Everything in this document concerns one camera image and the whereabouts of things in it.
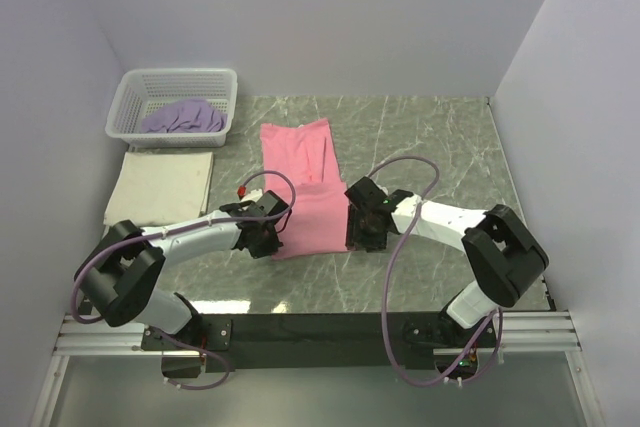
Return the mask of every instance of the marble table surface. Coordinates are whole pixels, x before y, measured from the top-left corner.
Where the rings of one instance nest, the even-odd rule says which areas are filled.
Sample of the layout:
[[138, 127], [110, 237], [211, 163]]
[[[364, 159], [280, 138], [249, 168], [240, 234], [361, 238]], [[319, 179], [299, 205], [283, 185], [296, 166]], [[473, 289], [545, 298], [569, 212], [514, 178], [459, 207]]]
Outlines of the marble table surface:
[[[240, 97], [227, 143], [214, 149], [209, 210], [236, 201], [242, 181], [261, 170], [261, 124], [297, 127], [323, 117], [348, 185], [384, 160], [417, 154], [442, 172], [431, 200], [486, 209], [503, 203], [521, 213], [486, 99], [440, 97]], [[377, 181], [390, 190], [419, 192], [432, 175], [428, 166], [399, 162], [383, 169]], [[250, 188], [263, 185], [256, 180]], [[396, 240], [390, 237], [390, 247]], [[215, 252], [165, 269], [158, 287], [180, 292], [208, 313], [374, 312], [380, 310], [390, 251], [284, 261]], [[462, 252], [411, 237], [394, 271], [390, 310], [439, 311], [472, 280]], [[542, 279], [516, 309], [549, 310]]]

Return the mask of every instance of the laundry basket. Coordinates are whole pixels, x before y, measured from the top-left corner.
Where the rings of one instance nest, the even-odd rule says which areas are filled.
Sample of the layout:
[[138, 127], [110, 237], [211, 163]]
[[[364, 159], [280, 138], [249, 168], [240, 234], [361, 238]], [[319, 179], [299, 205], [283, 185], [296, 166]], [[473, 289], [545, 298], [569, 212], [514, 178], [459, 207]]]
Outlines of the laundry basket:
[[[107, 117], [109, 137], [136, 147], [221, 147], [233, 122], [238, 77], [231, 69], [137, 69], [125, 74]], [[140, 132], [140, 122], [160, 107], [182, 99], [206, 99], [227, 114], [220, 132]]]

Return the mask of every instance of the beige towel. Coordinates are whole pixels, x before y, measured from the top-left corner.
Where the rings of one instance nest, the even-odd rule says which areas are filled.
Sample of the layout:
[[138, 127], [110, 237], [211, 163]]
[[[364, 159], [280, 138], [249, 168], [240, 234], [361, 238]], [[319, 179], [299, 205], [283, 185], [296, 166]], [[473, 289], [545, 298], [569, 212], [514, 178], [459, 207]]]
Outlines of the beige towel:
[[105, 225], [129, 219], [139, 227], [168, 225], [207, 210], [213, 153], [127, 152], [104, 214]]

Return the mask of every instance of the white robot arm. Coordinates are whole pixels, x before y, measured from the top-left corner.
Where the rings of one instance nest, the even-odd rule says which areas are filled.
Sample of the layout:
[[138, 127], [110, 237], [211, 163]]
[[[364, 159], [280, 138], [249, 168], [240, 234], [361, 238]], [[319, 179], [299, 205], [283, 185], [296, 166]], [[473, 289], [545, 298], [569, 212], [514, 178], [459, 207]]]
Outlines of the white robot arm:
[[153, 240], [118, 249], [95, 263], [81, 289], [112, 327], [137, 321], [168, 334], [181, 332], [189, 342], [199, 341], [197, 332], [202, 329], [195, 324], [201, 322], [200, 315], [180, 294], [155, 286], [160, 271], [207, 252], [247, 249], [253, 258], [272, 255], [282, 246], [275, 225], [287, 209], [286, 202], [267, 191], [256, 200], [224, 205], [206, 217], [179, 224], [138, 228], [128, 220], [119, 222], [109, 229], [76, 277], [105, 249], [150, 236]]
[[426, 201], [411, 192], [387, 195], [363, 177], [346, 192], [350, 200], [347, 246], [379, 251], [387, 233], [404, 234], [416, 209], [418, 235], [465, 252], [476, 279], [445, 307], [443, 313], [470, 329], [497, 307], [513, 307], [542, 274], [549, 258], [509, 207], [469, 210]]

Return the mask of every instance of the purple cable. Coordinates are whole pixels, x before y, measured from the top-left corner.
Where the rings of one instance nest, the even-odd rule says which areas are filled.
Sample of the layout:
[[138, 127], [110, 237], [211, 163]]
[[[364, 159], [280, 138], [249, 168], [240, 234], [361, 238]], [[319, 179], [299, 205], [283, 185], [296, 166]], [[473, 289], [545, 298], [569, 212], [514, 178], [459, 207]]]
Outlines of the purple cable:
[[[417, 155], [402, 155], [400, 157], [394, 157], [393, 159], [387, 160], [386, 162], [383, 162], [377, 167], [375, 167], [371, 172], [369, 172], [367, 176], [371, 177], [383, 167], [386, 167], [387, 165], [397, 162], [399, 160], [419, 160], [420, 162], [424, 162], [426, 164], [429, 164], [431, 167], [433, 167], [433, 170], [435, 171], [435, 177], [431, 181], [431, 183], [427, 186], [427, 188], [424, 189], [420, 194], [422, 199], [424, 199], [433, 190], [433, 188], [436, 186], [436, 184], [440, 180], [440, 169], [438, 168], [435, 162], [425, 157], [421, 157]], [[389, 325], [388, 325], [389, 319], [387, 318], [387, 311], [388, 311], [387, 304], [389, 300], [389, 290], [390, 290], [389, 287], [391, 283], [391, 273], [393, 272], [395, 263], [398, 259], [398, 256], [400, 255], [400, 251], [404, 247], [404, 244], [409, 238], [409, 235], [411, 235], [411, 231], [418, 223], [418, 220], [420, 219], [421, 214], [422, 214], [422, 203], [419, 203], [416, 208], [416, 213], [413, 216], [413, 219], [411, 220], [411, 223], [407, 227], [407, 230], [400, 236], [400, 240], [398, 241], [395, 248], [393, 249], [393, 252], [391, 253], [391, 258], [389, 259], [389, 264], [387, 265], [387, 272], [384, 278], [384, 286], [382, 290], [382, 308], [380, 309], [380, 314], [382, 318], [382, 339], [384, 341], [384, 348], [385, 348], [385, 351], [387, 352], [387, 357], [389, 358], [389, 363], [393, 367], [393, 370], [395, 370], [398, 376], [409, 385], [412, 385], [414, 387], [430, 387], [440, 383], [442, 380], [447, 378], [448, 375], [451, 374], [456, 369], [458, 363], [467, 356], [467, 354], [469, 353], [469, 350], [473, 347], [473, 344], [475, 344], [475, 342], [478, 340], [478, 338], [480, 337], [484, 329], [489, 325], [489, 323], [491, 322], [491, 319], [496, 314], [496, 311], [493, 311], [492, 313], [487, 315], [487, 317], [480, 324], [478, 329], [471, 336], [471, 338], [469, 339], [469, 342], [467, 342], [467, 345], [464, 347], [460, 355], [458, 355], [458, 357], [456, 357], [456, 359], [451, 363], [451, 365], [447, 367], [447, 369], [445, 369], [445, 371], [442, 372], [437, 377], [433, 379], [426, 379], [426, 380], [413, 379], [400, 366], [400, 364], [395, 358], [395, 355], [393, 354], [393, 349], [391, 347], [391, 339], [389, 336]], [[487, 362], [487, 364], [485, 364], [485, 366], [482, 369], [480, 369], [480, 372], [477, 372], [473, 377], [471, 377], [470, 379], [467, 379], [464, 382], [468, 382], [470, 380], [476, 379], [480, 375], [484, 374], [487, 371], [487, 367], [491, 365], [495, 360], [495, 356], [497, 355], [498, 349], [500, 348], [500, 341], [502, 340], [502, 310], [498, 309], [497, 313], [500, 317], [499, 329], [498, 329], [499, 339], [497, 340], [496, 347], [493, 350], [493, 354], [491, 355], [489, 362]]]
[[[282, 212], [280, 212], [279, 214], [276, 214], [276, 215], [269, 215], [267, 217], [225, 217], [225, 218], [222, 218], [222, 219], [211, 219], [211, 220], [206, 219], [206, 220], [203, 220], [201, 222], [196, 222], [195, 224], [191, 224], [191, 225], [187, 225], [187, 226], [184, 226], [184, 227], [178, 227], [176, 229], [169, 230], [169, 231], [167, 231], [165, 233], [158, 232], [158, 233], [155, 233], [155, 234], [141, 235], [139, 237], [133, 237], [131, 239], [122, 240], [122, 241], [117, 242], [117, 243], [115, 243], [113, 245], [110, 245], [109, 247], [107, 247], [103, 251], [101, 251], [98, 254], [96, 254], [89, 262], [87, 262], [85, 264], [85, 266], [82, 268], [82, 270], [80, 271], [80, 273], [78, 274], [78, 276], [76, 277], [75, 281], [73, 282], [73, 289], [71, 290], [71, 316], [73, 317], [73, 319], [76, 322], [80, 323], [80, 324], [94, 324], [96, 322], [99, 322], [99, 321], [103, 320], [103, 317], [101, 315], [97, 316], [97, 317], [91, 317], [91, 318], [82, 317], [80, 315], [80, 313], [78, 312], [78, 305], [77, 305], [78, 293], [80, 291], [80, 286], [84, 282], [84, 279], [87, 277], [87, 275], [89, 274], [89, 272], [91, 271], [93, 266], [96, 263], [98, 263], [99, 261], [101, 261], [102, 259], [104, 259], [104, 258], [108, 257], [109, 255], [113, 254], [117, 250], [122, 249], [123, 247], [127, 247], [127, 246], [133, 245], [133, 244], [137, 244], [138, 242], [144, 242], [144, 241], [160, 239], [160, 238], [163, 237], [163, 235], [169, 236], [169, 235], [183, 234], [183, 233], [189, 232], [191, 230], [199, 229], [201, 227], [206, 227], [206, 226], [214, 225], [214, 224], [223, 224], [223, 223], [227, 223], [227, 222], [277, 220], [277, 219], [280, 219], [280, 218], [284, 217], [289, 212], [291, 212], [291, 210], [293, 209], [293, 205], [296, 202], [296, 189], [293, 186], [293, 183], [284, 174], [281, 174], [280, 172], [277, 172], [275, 170], [263, 170], [261, 172], [257, 172], [255, 174], [249, 176], [244, 181], [242, 186], [246, 186], [251, 180], [255, 179], [256, 177], [258, 177], [260, 175], [265, 175], [265, 174], [277, 175], [282, 180], [284, 180], [287, 183], [287, 185], [289, 186], [289, 188], [291, 189], [291, 202], [289, 203], [288, 207], [284, 211], [282, 211]], [[183, 348], [183, 349], [189, 349], [189, 350], [196, 350], [196, 351], [200, 352], [203, 355], [208, 355], [209, 357], [212, 357], [212, 358], [216, 359], [217, 361], [219, 361], [225, 368], [225, 373], [222, 376], [222, 378], [220, 380], [212, 383], [212, 384], [202, 385], [202, 386], [187, 386], [187, 385], [180, 384], [182, 388], [184, 388], [186, 390], [206, 390], [206, 389], [211, 389], [213, 387], [217, 387], [218, 385], [220, 385], [222, 382], [224, 382], [229, 377], [229, 374], [231, 372], [231, 366], [229, 365], [229, 363], [223, 357], [221, 357], [218, 354], [215, 354], [213, 352], [210, 352], [208, 350], [204, 350], [204, 349], [200, 349], [198, 347], [194, 347], [192, 345], [184, 344], [184, 343], [174, 339], [173, 337], [171, 337], [166, 332], [162, 332], [160, 329], [157, 329], [157, 330], [160, 332], [160, 334], [162, 335], [163, 338], [165, 338], [169, 342], [172, 342], [177, 347], [180, 347], [180, 348]], [[171, 384], [173, 384], [173, 385], [178, 385], [177, 382], [175, 382], [175, 381], [171, 381], [170, 380], [169, 382]]]

